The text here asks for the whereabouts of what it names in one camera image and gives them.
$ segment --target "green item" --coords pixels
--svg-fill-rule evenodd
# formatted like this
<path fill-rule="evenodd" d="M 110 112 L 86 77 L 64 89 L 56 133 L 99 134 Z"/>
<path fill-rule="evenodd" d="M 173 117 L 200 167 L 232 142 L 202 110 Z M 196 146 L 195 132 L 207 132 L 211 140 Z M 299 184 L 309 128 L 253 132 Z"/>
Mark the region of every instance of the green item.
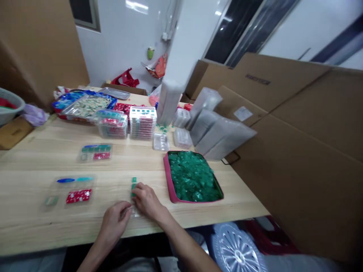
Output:
<path fill-rule="evenodd" d="M 150 60 L 150 59 L 152 59 L 153 56 L 154 56 L 154 49 L 149 47 L 147 50 L 147 58 Z"/>
<path fill-rule="evenodd" d="M 133 184 L 131 185 L 131 197 L 136 196 L 134 193 L 132 193 L 132 190 L 133 190 L 135 187 L 136 187 L 136 183 L 133 183 Z"/>
<path fill-rule="evenodd" d="M 58 202 L 58 196 L 49 196 L 45 200 L 45 205 L 46 206 L 54 206 L 54 205 L 57 204 L 57 202 Z"/>
<path fill-rule="evenodd" d="M 180 200 L 211 202 L 223 198 L 223 193 L 202 155 L 191 151 L 168 153 L 171 177 Z"/>

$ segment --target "cardboard box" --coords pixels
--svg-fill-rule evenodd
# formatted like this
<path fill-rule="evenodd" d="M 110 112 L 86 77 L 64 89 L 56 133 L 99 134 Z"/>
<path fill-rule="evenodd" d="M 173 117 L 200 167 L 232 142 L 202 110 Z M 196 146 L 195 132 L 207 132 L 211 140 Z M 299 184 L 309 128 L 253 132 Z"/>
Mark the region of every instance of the cardboard box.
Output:
<path fill-rule="evenodd" d="M 354 262 L 363 224 L 363 164 L 268 115 L 234 170 L 307 254 Z"/>
<path fill-rule="evenodd" d="M 228 81 L 231 70 L 222 65 L 210 63 L 207 60 L 198 60 L 194 71 L 185 89 L 185 94 L 196 100 L 203 87 L 218 90 L 225 81 Z"/>
<path fill-rule="evenodd" d="M 267 115 L 267 111 L 236 94 L 226 86 L 220 87 L 218 92 L 223 100 L 217 106 L 215 112 L 224 117 L 241 121 L 245 125 L 251 126 Z"/>
<path fill-rule="evenodd" d="M 129 93 L 133 93 L 133 94 L 140 94 L 140 95 L 147 96 L 147 92 L 146 92 L 145 89 L 132 88 L 132 87 L 127 87 L 127 86 L 122 86 L 122 85 L 103 83 L 101 88 L 105 88 L 105 87 L 114 88 L 114 89 L 118 89 L 118 90 L 121 90 L 121 91 L 126 91 L 126 92 L 129 92 Z"/>
<path fill-rule="evenodd" d="M 267 112 L 330 70 L 329 66 L 246 53 L 223 85 Z"/>
<path fill-rule="evenodd" d="M 332 68 L 273 116 L 363 162 L 363 71 Z"/>
<path fill-rule="evenodd" d="M 90 83 L 69 1 L 4 0 L 0 17 L 0 87 L 52 111 L 57 86 Z"/>
<path fill-rule="evenodd" d="M 0 150 L 9 150 L 33 130 L 22 116 L 16 117 L 0 128 Z"/>
<path fill-rule="evenodd" d="M 329 66 L 246 53 L 232 70 L 200 60 L 185 93 L 196 99 L 203 87 L 222 85 L 271 112 L 330 70 Z"/>

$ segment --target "person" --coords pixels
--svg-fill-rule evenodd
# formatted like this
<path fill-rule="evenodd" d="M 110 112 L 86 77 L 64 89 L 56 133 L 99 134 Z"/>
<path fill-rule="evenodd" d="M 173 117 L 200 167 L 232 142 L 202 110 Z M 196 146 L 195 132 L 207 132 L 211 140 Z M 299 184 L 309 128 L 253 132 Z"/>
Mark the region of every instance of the person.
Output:
<path fill-rule="evenodd" d="M 181 258 L 189 271 L 221 272 L 221 269 L 212 258 L 179 225 L 169 210 L 160 203 L 151 187 L 140 182 L 132 192 L 136 195 L 132 199 L 136 207 L 145 216 L 154 220 L 166 233 L 175 247 L 178 257 Z M 78 272 L 97 270 L 126 230 L 131 213 L 131 203 L 127 201 L 116 202 L 106 210 L 97 239 L 77 270 Z M 138 269 L 137 271 L 155 270 Z"/>

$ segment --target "green candy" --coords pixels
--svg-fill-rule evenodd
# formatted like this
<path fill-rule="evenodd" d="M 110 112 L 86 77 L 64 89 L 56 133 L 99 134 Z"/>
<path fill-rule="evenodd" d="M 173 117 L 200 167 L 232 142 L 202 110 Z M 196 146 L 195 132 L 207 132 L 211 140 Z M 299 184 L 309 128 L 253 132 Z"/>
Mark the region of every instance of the green candy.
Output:
<path fill-rule="evenodd" d="M 213 170 L 198 153 L 169 152 L 169 164 L 175 192 L 180 200 L 210 202 L 223 198 Z"/>

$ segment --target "red plastic stool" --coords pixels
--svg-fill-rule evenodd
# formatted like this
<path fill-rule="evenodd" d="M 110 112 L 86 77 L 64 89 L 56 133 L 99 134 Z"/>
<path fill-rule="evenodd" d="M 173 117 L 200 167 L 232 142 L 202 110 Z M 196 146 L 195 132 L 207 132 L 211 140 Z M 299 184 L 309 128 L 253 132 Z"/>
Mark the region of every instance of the red plastic stool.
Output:
<path fill-rule="evenodd" d="M 132 70 L 132 68 L 127 69 L 125 72 L 123 72 L 121 75 L 119 75 L 118 77 L 116 77 L 114 80 L 112 80 L 112 84 L 115 85 L 125 85 L 125 86 L 129 86 L 129 87 L 133 87 L 136 88 L 137 85 L 139 85 L 140 81 L 138 79 L 133 79 L 130 71 Z"/>
<path fill-rule="evenodd" d="M 244 221 L 259 251 L 265 255 L 301 254 L 290 238 L 275 223 L 272 216 L 268 215 L 266 218 L 270 221 L 274 230 L 264 229 L 255 219 Z"/>

